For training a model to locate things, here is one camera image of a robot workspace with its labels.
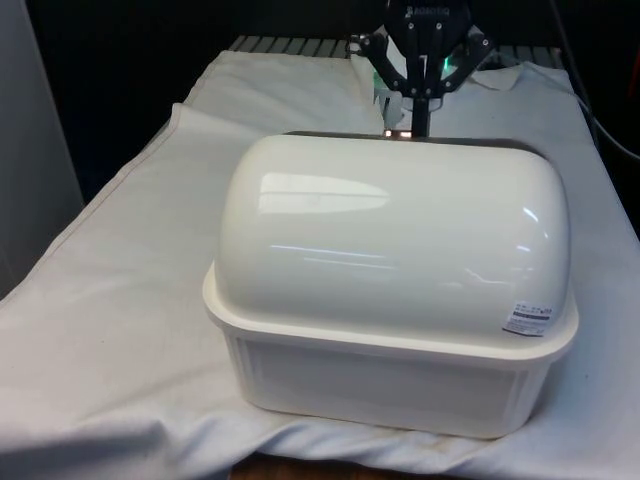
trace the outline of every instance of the cable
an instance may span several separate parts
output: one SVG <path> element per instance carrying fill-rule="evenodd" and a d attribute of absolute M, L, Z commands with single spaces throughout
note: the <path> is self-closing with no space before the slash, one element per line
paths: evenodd
<path fill-rule="evenodd" d="M 564 28 L 564 23 L 562 22 L 562 16 L 560 15 L 560 10 L 558 9 L 558 4 L 556 0 L 549 0 L 549 7 L 551 8 L 551 13 L 553 14 L 553 19 L 556 22 L 556 28 L 558 30 L 558 34 L 560 35 L 560 41 L 562 42 L 562 50 L 567 56 L 567 60 L 569 60 L 569 68 L 573 73 L 573 77 L 576 81 L 576 86 L 578 87 L 578 91 L 580 92 L 580 98 L 583 100 L 584 105 L 589 112 L 592 112 L 591 102 L 589 101 L 589 95 L 587 95 L 587 89 L 584 86 L 582 81 L 582 77 L 580 76 L 580 71 L 578 70 L 578 65 L 576 63 L 575 56 L 573 55 L 573 50 L 571 48 L 571 44 L 569 43 L 569 37 L 567 35 L 567 31 Z M 593 137 L 593 143 L 596 146 L 596 149 L 599 149 L 598 145 L 598 135 L 595 129 L 593 121 L 589 122 L 589 130 L 591 131 L 591 136 Z"/>
<path fill-rule="evenodd" d="M 627 147 L 625 147 L 624 145 L 622 145 L 619 141 L 617 141 L 615 138 L 613 138 L 613 135 L 611 135 L 606 128 L 604 128 L 604 126 L 600 123 L 600 121 L 596 118 L 596 116 L 593 114 L 593 111 L 591 110 L 591 108 L 589 107 L 589 105 L 587 105 L 587 102 L 585 102 L 582 98 L 580 98 L 580 95 L 578 95 L 575 92 L 572 92 L 569 88 L 567 88 L 564 84 L 562 84 L 561 82 L 559 82 L 558 80 L 556 80 L 555 78 L 553 78 L 551 75 L 549 75 L 548 73 L 545 73 L 541 70 L 538 69 L 537 65 L 534 65 L 531 62 L 523 62 L 522 60 L 511 56 L 507 53 L 496 53 L 495 56 L 497 56 L 498 58 L 502 57 L 505 58 L 507 60 L 509 60 L 510 62 L 514 62 L 517 65 L 522 65 L 523 67 L 527 68 L 528 70 L 531 70 L 532 72 L 537 73 L 538 75 L 540 75 L 541 77 L 544 77 L 546 80 L 550 81 L 551 83 L 553 83 L 556 87 L 558 87 L 560 90 L 562 90 L 565 93 L 568 93 L 569 95 L 573 96 L 576 98 L 576 100 L 578 101 L 578 103 L 580 104 L 580 106 L 582 107 L 582 109 L 587 113 L 587 115 L 589 116 L 589 119 L 593 122 L 593 124 L 600 130 L 600 132 L 602 132 L 602 134 L 615 146 L 617 147 L 621 152 L 623 152 L 624 154 L 628 155 L 629 157 L 631 157 L 632 159 L 640 162 L 640 154 L 637 154 L 635 152 L 632 152 L 631 150 L 629 150 Z"/>

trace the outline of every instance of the barcode label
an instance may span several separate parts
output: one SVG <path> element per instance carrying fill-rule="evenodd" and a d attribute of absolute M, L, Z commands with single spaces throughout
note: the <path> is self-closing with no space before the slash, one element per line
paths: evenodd
<path fill-rule="evenodd" d="M 552 315 L 550 307 L 518 302 L 502 329 L 525 337 L 543 337 L 551 327 Z"/>

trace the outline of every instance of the white plastic container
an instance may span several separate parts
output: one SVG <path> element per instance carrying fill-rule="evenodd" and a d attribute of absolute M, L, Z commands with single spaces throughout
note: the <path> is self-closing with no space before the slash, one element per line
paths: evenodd
<path fill-rule="evenodd" d="M 204 299 L 258 406 L 493 438 L 576 333 L 568 276 L 540 156 L 286 135 L 238 166 Z"/>

